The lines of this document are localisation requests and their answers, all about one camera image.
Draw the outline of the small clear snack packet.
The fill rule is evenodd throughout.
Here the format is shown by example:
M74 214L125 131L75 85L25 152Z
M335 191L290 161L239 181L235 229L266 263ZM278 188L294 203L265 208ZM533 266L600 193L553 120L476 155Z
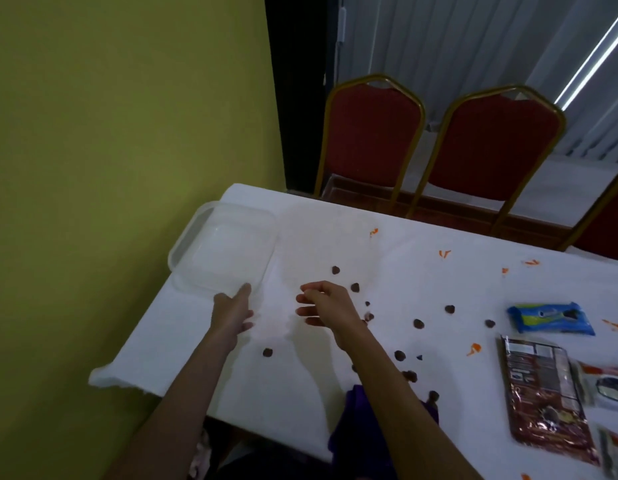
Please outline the small clear snack packet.
M608 480L618 480L618 434L599 426L601 462Z

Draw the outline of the white tablecloth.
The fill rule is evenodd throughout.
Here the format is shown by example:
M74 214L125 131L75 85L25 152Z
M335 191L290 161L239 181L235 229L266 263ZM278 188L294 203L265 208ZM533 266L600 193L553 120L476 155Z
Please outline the white tablecloth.
M255 327L229 356L209 415L323 461L358 375L332 334L295 314L306 282L350 289L412 390L439 393L440 426L485 479L605 480L601 468L517 443L497 339L516 303L576 302L595 337L545 340L587 363L618 363L618 265L400 217L233 184L224 203L275 215L278 239L255 290Z

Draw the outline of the white vertical blinds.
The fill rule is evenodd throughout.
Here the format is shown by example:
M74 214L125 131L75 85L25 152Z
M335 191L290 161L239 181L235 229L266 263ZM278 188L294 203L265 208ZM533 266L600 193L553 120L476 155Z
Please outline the white vertical blinds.
M372 73L432 125L460 96L510 85L560 108L556 153L618 165L618 0L339 0L333 84Z

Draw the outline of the scattered brown chocolate pieces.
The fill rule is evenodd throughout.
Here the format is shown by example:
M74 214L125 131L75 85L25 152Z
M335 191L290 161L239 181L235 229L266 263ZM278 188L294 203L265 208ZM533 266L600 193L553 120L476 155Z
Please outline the scattered brown chocolate pieces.
M344 404L346 391L360 379L332 332L307 325L295 309L295 295L307 281L329 280L343 286L352 302L407 382L426 400L430 390L445 408L475 403L498 391L496 334L483 324L484 304L478 293L461 287L451 294L450 281L432 275L382 278L378 265L354 267L331 262L318 274L281 274L268 279L253 340L273 350L265 377L270 393L288 392L326 410Z

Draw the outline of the red and white snack packet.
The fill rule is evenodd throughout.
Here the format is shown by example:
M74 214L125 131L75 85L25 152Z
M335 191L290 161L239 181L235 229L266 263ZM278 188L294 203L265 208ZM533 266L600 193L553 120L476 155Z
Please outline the red and white snack packet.
M618 365L571 361L571 370L584 406L618 411Z

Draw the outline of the person's right hand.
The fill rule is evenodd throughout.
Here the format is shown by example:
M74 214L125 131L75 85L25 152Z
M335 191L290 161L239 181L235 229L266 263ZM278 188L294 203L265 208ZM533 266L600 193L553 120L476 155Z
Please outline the person's right hand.
M328 328L341 350L347 352L355 333L368 328L358 314L349 292L342 286L329 281L310 282L328 284Z

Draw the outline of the red chair with gold frame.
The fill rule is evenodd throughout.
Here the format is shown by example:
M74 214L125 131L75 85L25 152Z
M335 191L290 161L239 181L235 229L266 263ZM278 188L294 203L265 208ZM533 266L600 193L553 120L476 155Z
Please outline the red chair with gold frame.
M391 189L392 210L425 126L425 106L408 88L382 73L332 88L326 99L321 154L313 197L327 174Z
M618 261L618 174L555 250L569 248Z
M561 108L524 85L462 96L446 110L406 218L415 215L427 184L498 201L494 235L566 129Z

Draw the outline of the person's left hand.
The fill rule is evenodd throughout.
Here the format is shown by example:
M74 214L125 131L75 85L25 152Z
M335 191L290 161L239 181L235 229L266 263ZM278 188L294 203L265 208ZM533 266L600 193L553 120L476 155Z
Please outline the person's left hand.
M241 332L241 323L253 317L254 312L249 309L251 285L243 284L238 292L230 297L224 293L214 296L214 307L211 316L208 334L213 340L232 351Z

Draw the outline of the purple garment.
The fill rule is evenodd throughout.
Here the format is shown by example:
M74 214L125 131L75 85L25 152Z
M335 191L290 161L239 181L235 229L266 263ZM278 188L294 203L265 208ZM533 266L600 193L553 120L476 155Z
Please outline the purple garment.
M346 393L328 450L338 480L398 480L385 437L361 385Z

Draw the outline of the brown foil snack packet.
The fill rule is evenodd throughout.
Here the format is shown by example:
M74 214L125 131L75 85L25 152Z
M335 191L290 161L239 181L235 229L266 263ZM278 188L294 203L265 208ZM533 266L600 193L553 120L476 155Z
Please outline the brown foil snack packet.
M498 352L513 439L601 466L566 350L551 341L502 334Z

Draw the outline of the blue snack packet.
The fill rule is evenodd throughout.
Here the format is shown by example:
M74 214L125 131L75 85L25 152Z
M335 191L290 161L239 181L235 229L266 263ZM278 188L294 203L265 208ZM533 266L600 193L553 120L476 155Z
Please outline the blue snack packet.
M568 304L516 304L506 310L519 333L555 332L595 336L586 313Z

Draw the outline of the person's right forearm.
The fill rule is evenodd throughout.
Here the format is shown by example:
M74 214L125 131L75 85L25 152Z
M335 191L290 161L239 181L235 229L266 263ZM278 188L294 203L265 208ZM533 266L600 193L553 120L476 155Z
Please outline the person's right forearm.
M358 371L399 480L483 480L361 319L333 331Z

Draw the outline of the person's left forearm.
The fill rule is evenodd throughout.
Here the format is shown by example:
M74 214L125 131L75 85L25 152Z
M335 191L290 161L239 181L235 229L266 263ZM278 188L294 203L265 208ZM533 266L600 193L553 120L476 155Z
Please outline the person's left forearm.
M103 480L187 480L210 402L238 331L211 328Z

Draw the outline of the clear plastic container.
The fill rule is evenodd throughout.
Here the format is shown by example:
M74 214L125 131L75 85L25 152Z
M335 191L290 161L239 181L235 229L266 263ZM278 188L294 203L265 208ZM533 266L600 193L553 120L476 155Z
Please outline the clear plastic container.
M168 254L174 286L213 297L235 295L243 284L256 294L278 238L278 221L267 210L211 201L194 213Z

